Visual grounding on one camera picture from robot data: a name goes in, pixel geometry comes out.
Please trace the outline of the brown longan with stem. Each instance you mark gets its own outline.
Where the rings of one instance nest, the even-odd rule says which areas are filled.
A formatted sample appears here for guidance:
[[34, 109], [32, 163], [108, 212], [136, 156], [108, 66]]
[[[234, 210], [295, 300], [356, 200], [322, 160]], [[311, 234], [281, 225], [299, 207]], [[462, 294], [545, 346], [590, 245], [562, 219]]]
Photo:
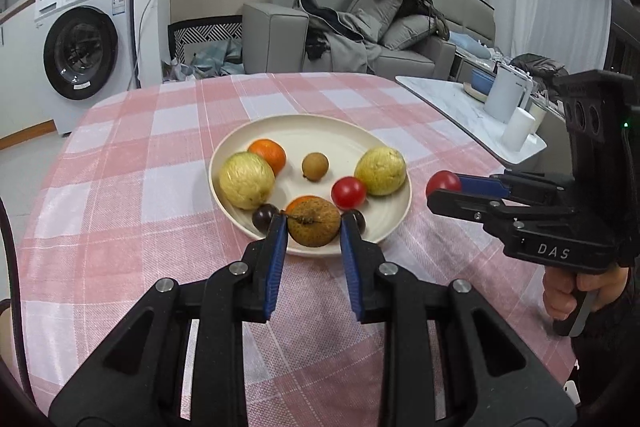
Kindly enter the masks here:
[[341, 213], [323, 198], [302, 202], [288, 215], [288, 233], [299, 245], [326, 246], [341, 228]]

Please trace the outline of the orange mandarin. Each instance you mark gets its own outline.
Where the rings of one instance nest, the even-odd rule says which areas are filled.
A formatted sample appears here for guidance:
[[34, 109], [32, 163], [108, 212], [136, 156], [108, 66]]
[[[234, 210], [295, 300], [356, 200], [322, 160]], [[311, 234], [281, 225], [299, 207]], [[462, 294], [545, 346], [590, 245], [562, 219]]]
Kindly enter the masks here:
[[286, 153], [284, 148], [270, 139], [258, 139], [247, 147], [250, 153], [260, 156], [277, 176], [286, 166]]
[[313, 200], [313, 199], [318, 199], [318, 196], [314, 196], [314, 195], [298, 196], [292, 199], [291, 202], [288, 203], [284, 211], [289, 215], [295, 209], [296, 206], [298, 206], [302, 202], [307, 202], [307, 200]]

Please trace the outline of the white marble side table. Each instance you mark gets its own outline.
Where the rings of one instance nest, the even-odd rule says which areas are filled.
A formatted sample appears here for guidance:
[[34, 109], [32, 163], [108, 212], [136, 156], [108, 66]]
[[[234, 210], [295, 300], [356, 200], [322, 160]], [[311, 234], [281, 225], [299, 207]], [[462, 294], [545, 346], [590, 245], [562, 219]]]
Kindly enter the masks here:
[[521, 150], [508, 150], [501, 142], [506, 124], [489, 116], [484, 104], [469, 96], [461, 83], [407, 76], [397, 76], [395, 81], [480, 143], [503, 166], [521, 165], [547, 148], [547, 143], [538, 135], [529, 134]]

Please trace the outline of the blue bowl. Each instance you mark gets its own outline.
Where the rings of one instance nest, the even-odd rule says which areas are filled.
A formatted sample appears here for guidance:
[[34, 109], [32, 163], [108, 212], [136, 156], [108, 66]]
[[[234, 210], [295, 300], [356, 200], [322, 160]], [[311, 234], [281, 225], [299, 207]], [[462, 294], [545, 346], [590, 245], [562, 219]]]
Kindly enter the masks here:
[[484, 70], [473, 68], [471, 75], [471, 87], [481, 94], [488, 95], [494, 85], [495, 77]]

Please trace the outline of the white washing machine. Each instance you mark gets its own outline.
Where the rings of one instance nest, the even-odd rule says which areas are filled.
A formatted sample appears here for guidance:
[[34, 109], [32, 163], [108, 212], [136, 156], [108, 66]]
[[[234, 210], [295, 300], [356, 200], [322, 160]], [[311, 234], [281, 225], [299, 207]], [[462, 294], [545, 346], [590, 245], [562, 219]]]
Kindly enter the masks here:
[[35, 0], [43, 88], [59, 134], [92, 106], [139, 87], [134, 0]]

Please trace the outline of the black patterned chair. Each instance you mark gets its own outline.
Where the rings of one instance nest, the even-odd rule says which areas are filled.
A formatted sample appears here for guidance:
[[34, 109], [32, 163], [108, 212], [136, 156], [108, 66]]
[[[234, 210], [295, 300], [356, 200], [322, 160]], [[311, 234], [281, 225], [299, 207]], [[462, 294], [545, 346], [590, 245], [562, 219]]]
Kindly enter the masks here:
[[179, 20], [168, 26], [171, 62], [165, 81], [244, 74], [242, 16]]

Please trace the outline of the dark purple plum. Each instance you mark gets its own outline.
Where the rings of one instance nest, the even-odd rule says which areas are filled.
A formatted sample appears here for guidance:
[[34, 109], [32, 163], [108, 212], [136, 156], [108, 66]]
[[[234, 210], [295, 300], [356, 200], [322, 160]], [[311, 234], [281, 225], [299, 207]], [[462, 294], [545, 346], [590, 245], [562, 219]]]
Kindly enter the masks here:
[[362, 235], [366, 229], [366, 220], [364, 220], [363, 214], [358, 209], [351, 209], [343, 212], [343, 217], [345, 216], [356, 221], [359, 234]]
[[262, 234], [267, 234], [273, 217], [279, 213], [280, 209], [276, 206], [260, 205], [252, 214], [252, 223], [255, 229]]

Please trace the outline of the grey sofa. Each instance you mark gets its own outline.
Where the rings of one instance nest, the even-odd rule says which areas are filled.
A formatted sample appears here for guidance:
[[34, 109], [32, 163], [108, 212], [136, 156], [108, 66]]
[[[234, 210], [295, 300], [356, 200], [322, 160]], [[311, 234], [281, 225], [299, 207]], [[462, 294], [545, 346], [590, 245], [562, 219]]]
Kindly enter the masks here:
[[269, 0], [244, 4], [245, 72], [365, 72], [446, 79], [457, 49], [487, 52], [495, 12], [480, 0]]

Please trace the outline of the pink checkered tablecloth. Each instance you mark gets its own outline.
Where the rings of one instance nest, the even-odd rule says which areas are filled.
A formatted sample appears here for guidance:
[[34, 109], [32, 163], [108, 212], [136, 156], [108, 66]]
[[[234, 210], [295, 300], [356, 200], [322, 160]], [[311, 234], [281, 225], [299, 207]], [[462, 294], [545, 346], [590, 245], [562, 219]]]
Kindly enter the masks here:
[[[500, 170], [484, 148], [409, 91], [380, 77], [255, 75], [167, 83], [94, 106], [66, 140], [17, 253], [28, 373], [47, 409], [77, 367], [161, 277], [206, 279], [247, 237], [210, 194], [224, 137], [272, 115], [318, 114], [367, 129], [405, 156], [413, 194], [385, 256], [422, 280], [470, 281], [559, 381], [574, 364], [548, 333], [542, 271], [507, 258], [479, 225], [432, 215], [430, 176]], [[243, 329], [254, 426], [373, 426], [383, 335], [359, 324], [340, 259], [289, 257], [276, 311]]]

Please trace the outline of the grey cushion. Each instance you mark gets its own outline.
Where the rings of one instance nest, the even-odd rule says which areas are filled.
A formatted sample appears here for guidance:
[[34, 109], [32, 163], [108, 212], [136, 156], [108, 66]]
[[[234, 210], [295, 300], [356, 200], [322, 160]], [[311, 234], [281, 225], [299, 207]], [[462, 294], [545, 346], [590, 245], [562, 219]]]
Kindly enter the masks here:
[[391, 51], [403, 51], [411, 48], [437, 30], [434, 17], [409, 15], [395, 20], [381, 38], [380, 43]]

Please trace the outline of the large yellow-green guava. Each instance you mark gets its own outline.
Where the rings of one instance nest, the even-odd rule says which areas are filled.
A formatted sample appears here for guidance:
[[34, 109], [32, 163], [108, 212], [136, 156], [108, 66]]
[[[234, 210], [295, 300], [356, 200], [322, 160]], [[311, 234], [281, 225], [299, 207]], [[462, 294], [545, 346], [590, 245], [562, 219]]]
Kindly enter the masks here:
[[407, 179], [407, 165], [399, 150], [388, 146], [370, 148], [358, 161], [354, 177], [370, 195], [387, 196], [397, 192]]

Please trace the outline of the pile of clothes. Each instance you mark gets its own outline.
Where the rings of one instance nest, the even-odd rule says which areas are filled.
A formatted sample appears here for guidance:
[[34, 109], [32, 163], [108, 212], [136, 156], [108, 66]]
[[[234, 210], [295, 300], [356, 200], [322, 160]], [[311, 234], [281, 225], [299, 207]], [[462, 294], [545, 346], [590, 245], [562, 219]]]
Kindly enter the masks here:
[[303, 71], [373, 74], [382, 48], [381, 21], [358, 9], [340, 12], [318, 5], [317, 0], [295, 0], [294, 8], [307, 15]]

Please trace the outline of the small brown longan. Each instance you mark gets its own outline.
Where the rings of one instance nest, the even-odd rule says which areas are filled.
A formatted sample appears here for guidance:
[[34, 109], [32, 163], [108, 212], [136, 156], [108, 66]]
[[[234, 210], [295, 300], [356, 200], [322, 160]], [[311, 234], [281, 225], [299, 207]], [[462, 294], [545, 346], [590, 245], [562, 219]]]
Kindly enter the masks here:
[[329, 159], [322, 153], [309, 153], [302, 161], [303, 177], [311, 182], [319, 182], [328, 171]]

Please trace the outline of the white cup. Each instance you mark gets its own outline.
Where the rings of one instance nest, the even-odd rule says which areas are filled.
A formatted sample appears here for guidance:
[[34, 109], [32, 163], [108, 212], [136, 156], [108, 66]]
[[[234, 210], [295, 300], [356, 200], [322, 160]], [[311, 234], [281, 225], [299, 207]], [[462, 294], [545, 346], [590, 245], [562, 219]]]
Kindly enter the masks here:
[[526, 142], [529, 133], [535, 124], [535, 117], [526, 112], [525, 109], [517, 107], [506, 124], [503, 135], [501, 137], [502, 144], [507, 150], [518, 152]]

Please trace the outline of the small yellow-green guava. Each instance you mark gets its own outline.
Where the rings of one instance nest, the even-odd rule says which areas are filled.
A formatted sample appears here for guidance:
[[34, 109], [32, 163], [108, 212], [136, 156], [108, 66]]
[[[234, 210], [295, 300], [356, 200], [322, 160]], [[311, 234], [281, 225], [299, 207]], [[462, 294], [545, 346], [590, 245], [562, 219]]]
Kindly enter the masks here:
[[234, 153], [218, 172], [222, 194], [233, 207], [242, 210], [255, 210], [265, 204], [275, 179], [268, 162], [250, 152]]

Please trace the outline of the cream round plate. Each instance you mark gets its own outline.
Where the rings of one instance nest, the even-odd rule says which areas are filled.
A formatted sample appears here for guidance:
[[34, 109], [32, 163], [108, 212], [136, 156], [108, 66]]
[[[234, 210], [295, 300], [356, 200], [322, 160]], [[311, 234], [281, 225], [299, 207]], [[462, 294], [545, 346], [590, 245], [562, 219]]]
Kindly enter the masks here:
[[[276, 176], [270, 204], [284, 209], [299, 196], [316, 195], [331, 200], [331, 187], [343, 176], [351, 176], [361, 156], [370, 148], [385, 145], [377, 136], [344, 120], [321, 115], [280, 115], [242, 124], [228, 133], [214, 148], [208, 166], [209, 188], [218, 207], [238, 231], [250, 239], [262, 239], [253, 225], [252, 213], [235, 208], [224, 196], [219, 173], [228, 157], [245, 152], [258, 139], [270, 139], [284, 148], [288, 162]], [[303, 178], [302, 161], [309, 153], [319, 152], [329, 159], [329, 171], [319, 182]], [[381, 244], [408, 216], [412, 203], [412, 185], [407, 173], [404, 185], [392, 195], [368, 196], [358, 207], [366, 219], [363, 238]], [[340, 240], [322, 247], [307, 247], [288, 239], [288, 254], [305, 258], [329, 258], [341, 254]]]

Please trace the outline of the red tomato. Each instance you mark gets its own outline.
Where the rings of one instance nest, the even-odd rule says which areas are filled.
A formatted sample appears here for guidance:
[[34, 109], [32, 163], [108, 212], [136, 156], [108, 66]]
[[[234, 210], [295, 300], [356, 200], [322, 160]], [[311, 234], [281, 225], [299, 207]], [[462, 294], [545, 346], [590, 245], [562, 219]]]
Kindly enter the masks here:
[[435, 172], [426, 184], [425, 195], [426, 197], [430, 197], [432, 193], [438, 190], [461, 192], [462, 183], [457, 173], [449, 170]]
[[341, 210], [355, 209], [367, 198], [366, 184], [354, 176], [344, 176], [333, 184], [331, 198], [334, 205]]

